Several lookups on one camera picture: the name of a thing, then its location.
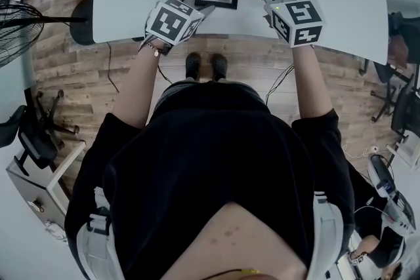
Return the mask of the person's dark shorts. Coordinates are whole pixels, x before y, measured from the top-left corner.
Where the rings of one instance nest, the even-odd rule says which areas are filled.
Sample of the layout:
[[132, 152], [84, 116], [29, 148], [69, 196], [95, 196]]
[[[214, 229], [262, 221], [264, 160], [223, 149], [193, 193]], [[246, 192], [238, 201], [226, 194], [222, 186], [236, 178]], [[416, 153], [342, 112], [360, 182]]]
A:
[[175, 110], [270, 111], [253, 88], [232, 81], [179, 81], [163, 92], [150, 119]]

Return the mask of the black mesh office chair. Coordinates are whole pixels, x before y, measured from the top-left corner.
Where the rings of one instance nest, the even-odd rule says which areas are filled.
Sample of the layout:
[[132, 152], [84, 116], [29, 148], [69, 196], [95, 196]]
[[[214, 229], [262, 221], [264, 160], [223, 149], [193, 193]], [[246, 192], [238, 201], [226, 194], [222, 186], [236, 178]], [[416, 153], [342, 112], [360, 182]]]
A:
[[[392, 12], [388, 14], [388, 45], [390, 37], [393, 35], [401, 35], [404, 38], [408, 48], [407, 65], [420, 66], [420, 17], [404, 18], [401, 12]], [[378, 74], [380, 82], [386, 83], [393, 75], [396, 75], [395, 66], [388, 63], [388, 47], [387, 61], [385, 65], [373, 63]]]

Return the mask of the person's right forearm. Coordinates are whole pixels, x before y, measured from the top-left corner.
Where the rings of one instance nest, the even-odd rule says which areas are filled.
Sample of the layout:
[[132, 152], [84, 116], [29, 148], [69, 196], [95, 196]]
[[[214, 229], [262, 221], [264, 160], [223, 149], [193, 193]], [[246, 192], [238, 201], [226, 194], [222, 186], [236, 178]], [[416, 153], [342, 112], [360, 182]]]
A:
[[333, 106], [314, 49], [293, 48], [293, 65], [301, 119], [329, 113]]

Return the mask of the brown bag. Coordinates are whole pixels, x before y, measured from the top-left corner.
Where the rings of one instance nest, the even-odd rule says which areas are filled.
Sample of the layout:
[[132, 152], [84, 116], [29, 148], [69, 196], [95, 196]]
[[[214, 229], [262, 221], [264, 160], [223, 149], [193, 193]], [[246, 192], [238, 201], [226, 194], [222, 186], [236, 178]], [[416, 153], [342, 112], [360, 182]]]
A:
[[401, 35], [390, 37], [388, 44], [388, 63], [396, 68], [406, 69], [408, 59], [408, 48]]

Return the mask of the person's left black shoe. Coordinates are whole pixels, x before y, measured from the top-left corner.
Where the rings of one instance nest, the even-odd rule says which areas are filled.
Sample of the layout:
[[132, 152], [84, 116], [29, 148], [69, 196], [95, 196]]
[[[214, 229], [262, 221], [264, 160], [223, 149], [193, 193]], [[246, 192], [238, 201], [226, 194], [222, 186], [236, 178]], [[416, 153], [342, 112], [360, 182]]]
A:
[[192, 52], [186, 57], [185, 70], [186, 78], [197, 81], [200, 77], [201, 56], [199, 53]]

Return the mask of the black standing fan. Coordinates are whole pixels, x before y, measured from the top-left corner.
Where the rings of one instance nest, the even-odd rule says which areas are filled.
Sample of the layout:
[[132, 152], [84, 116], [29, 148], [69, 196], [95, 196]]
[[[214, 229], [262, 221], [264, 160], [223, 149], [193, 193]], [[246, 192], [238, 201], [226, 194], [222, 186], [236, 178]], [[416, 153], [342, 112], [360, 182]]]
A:
[[70, 16], [44, 15], [26, 0], [0, 0], [0, 68], [26, 54], [45, 25], [55, 23], [68, 26], [77, 44], [93, 44], [93, 0], [81, 0]]

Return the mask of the person's right black shoe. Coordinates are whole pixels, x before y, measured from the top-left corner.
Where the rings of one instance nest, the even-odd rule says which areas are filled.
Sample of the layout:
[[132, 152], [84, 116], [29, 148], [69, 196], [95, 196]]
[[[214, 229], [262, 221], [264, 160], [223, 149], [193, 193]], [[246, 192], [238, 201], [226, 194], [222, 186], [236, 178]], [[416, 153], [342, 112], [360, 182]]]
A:
[[220, 79], [226, 78], [228, 61], [223, 55], [218, 53], [213, 54], [211, 57], [211, 67], [213, 69], [213, 81], [217, 82]]

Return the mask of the white desk with drawer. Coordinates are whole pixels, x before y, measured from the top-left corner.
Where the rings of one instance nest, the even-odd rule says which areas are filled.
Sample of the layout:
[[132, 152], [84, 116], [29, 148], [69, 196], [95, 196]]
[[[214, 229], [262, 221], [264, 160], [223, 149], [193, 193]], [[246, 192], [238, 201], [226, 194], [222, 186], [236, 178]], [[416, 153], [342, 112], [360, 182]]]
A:
[[77, 146], [56, 171], [40, 170], [31, 159], [24, 176], [14, 157], [18, 140], [0, 149], [0, 278], [4, 280], [85, 280], [65, 241], [45, 231], [46, 221], [64, 226], [68, 198], [58, 181], [84, 150]]

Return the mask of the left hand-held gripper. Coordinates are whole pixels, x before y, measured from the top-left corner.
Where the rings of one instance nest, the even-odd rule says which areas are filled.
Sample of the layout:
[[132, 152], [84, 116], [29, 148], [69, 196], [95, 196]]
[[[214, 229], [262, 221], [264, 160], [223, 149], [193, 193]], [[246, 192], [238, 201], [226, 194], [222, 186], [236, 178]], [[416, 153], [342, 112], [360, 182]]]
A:
[[146, 21], [146, 36], [157, 37], [172, 46], [187, 41], [216, 8], [209, 4], [197, 10], [187, 5], [194, 2], [195, 0], [158, 1]]

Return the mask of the person's black shoe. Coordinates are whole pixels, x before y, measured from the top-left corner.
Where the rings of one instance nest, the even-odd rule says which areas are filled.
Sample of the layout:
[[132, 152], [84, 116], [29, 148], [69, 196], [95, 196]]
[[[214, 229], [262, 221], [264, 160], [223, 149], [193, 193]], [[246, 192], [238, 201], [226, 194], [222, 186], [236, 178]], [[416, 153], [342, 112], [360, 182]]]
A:
[[192, 52], [186, 57], [185, 70], [186, 78], [197, 81], [200, 77], [201, 56], [199, 53]]
[[213, 81], [217, 82], [220, 79], [226, 78], [228, 61], [223, 55], [218, 53], [213, 54], [211, 57], [211, 67], [213, 69]]

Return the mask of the person's left forearm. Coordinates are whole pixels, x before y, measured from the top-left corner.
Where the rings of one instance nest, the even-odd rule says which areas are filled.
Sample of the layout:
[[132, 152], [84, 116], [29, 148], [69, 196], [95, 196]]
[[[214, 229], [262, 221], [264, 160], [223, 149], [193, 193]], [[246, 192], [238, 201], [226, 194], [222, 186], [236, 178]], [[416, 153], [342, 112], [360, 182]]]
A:
[[112, 114], [129, 126], [142, 129], [147, 122], [164, 47], [165, 43], [157, 38], [143, 44], [123, 80]]

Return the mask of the person's chest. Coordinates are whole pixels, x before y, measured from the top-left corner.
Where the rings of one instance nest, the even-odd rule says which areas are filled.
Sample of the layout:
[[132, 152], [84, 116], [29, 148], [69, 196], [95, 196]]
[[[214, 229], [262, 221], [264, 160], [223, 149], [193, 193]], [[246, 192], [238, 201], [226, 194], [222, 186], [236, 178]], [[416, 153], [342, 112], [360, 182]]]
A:
[[190, 252], [193, 280], [305, 280], [308, 273], [277, 233], [237, 204], [208, 221]]

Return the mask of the plain white desk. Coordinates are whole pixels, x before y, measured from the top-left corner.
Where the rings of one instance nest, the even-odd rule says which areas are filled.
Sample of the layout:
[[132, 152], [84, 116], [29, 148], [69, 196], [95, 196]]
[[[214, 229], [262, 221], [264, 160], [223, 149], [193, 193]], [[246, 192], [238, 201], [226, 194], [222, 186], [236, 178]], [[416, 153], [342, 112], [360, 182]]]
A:
[[30, 50], [0, 68], [0, 123], [7, 121], [19, 106], [26, 105], [24, 91], [35, 83]]

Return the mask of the gray hand-held device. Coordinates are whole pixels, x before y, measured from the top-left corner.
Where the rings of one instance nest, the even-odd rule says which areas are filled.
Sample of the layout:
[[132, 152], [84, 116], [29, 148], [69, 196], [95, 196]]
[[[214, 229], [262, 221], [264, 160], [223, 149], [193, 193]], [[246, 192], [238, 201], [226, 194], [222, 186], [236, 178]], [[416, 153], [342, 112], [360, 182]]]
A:
[[387, 200], [381, 215], [383, 227], [389, 227], [408, 239], [416, 231], [414, 212], [404, 195], [396, 189], [394, 178], [383, 159], [382, 155], [371, 154], [368, 163], [368, 174], [374, 190], [379, 197]]

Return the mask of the white crumpled cloth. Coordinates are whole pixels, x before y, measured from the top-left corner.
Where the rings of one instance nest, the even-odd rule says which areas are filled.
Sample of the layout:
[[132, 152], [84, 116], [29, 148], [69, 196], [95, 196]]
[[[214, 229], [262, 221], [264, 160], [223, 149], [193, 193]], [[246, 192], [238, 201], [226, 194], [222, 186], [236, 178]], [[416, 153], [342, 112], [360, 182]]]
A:
[[57, 223], [46, 221], [44, 225], [45, 231], [52, 235], [56, 240], [67, 240], [66, 232]]

